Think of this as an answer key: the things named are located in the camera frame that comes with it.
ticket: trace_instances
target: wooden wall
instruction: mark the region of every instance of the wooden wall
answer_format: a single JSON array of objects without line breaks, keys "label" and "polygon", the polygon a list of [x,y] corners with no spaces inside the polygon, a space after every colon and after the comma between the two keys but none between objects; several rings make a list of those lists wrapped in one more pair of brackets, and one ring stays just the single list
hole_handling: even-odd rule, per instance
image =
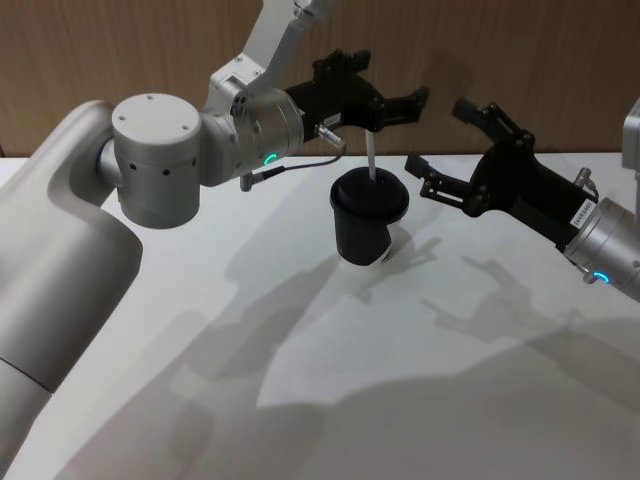
[{"label": "wooden wall", "polygon": [[[75,105],[149,91],[200,106],[210,74],[244,45],[261,0],[0,0],[0,144],[32,152]],[[333,49],[373,51],[383,94],[420,85],[418,125],[384,152],[467,152],[487,142],[449,115],[497,101],[545,151],[619,150],[640,96],[638,0],[343,0],[300,45],[283,86]],[[363,135],[348,133],[350,151]],[[323,151],[312,144],[308,151]]]}]

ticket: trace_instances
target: black cup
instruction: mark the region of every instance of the black cup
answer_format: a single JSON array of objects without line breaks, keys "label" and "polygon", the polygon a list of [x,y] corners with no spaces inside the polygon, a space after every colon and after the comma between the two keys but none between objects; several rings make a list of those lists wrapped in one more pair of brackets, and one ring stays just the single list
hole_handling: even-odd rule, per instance
[{"label": "black cup", "polygon": [[350,170],[331,187],[338,253],[355,265],[371,265],[391,246],[387,226],[409,208],[409,192],[387,170],[376,169],[376,181],[367,167]]}]

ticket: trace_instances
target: label sticker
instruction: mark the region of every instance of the label sticker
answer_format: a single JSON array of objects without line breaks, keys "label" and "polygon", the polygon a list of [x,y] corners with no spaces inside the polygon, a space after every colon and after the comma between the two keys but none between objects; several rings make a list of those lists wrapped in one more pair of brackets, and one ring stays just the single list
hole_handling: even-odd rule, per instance
[{"label": "label sticker", "polygon": [[324,119],[324,126],[327,128],[331,128],[335,125],[338,125],[342,122],[342,113],[338,112],[335,115],[331,115]]},{"label": "label sticker", "polygon": [[586,221],[589,220],[589,216],[591,215],[591,212],[595,210],[595,208],[596,208],[595,202],[592,202],[589,199],[585,200],[584,203],[582,204],[582,207],[580,207],[580,210],[578,210],[576,214],[573,216],[573,219],[571,220],[571,225],[573,225],[577,229],[582,228],[582,226],[586,223]]}]

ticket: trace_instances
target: table surface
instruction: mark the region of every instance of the table surface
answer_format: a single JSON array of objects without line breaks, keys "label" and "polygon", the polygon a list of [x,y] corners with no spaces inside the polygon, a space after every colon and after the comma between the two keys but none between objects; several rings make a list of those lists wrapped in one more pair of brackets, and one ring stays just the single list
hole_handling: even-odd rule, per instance
[{"label": "table surface", "polygon": [[[468,178],[478,158],[429,160]],[[618,154],[539,159],[633,205]],[[506,214],[420,198],[402,157],[378,160],[411,192],[392,256],[350,267],[329,189],[365,164],[203,189],[168,231],[112,195],[140,274],[8,479],[637,478],[640,306]]]}]

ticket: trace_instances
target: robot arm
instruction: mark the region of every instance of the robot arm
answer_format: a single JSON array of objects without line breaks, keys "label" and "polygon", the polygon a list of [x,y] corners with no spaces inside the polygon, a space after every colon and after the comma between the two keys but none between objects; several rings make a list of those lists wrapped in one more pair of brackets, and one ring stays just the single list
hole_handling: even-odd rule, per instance
[{"label": "robot arm", "polygon": [[[637,107],[625,123],[623,162],[629,168],[638,168]],[[640,302],[640,226],[633,214],[608,198],[599,202],[588,169],[571,182],[540,164],[533,154],[534,136],[497,105],[478,109],[460,100],[453,114],[480,128],[495,145],[469,182],[443,175],[419,156],[410,156],[406,170],[424,179],[420,195],[471,217],[502,210],[554,242],[585,282],[610,283]]]},{"label": "robot arm", "polygon": [[316,136],[340,143],[331,129],[342,125],[418,120],[426,90],[385,100],[357,75],[366,53],[320,62],[343,68],[316,86],[276,88],[300,36],[334,3],[264,0],[201,112],[156,93],[82,105],[0,190],[0,478],[137,275],[140,241],[100,209],[113,189],[134,223],[177,227],[197,213],[200,185],[250,175]]}]

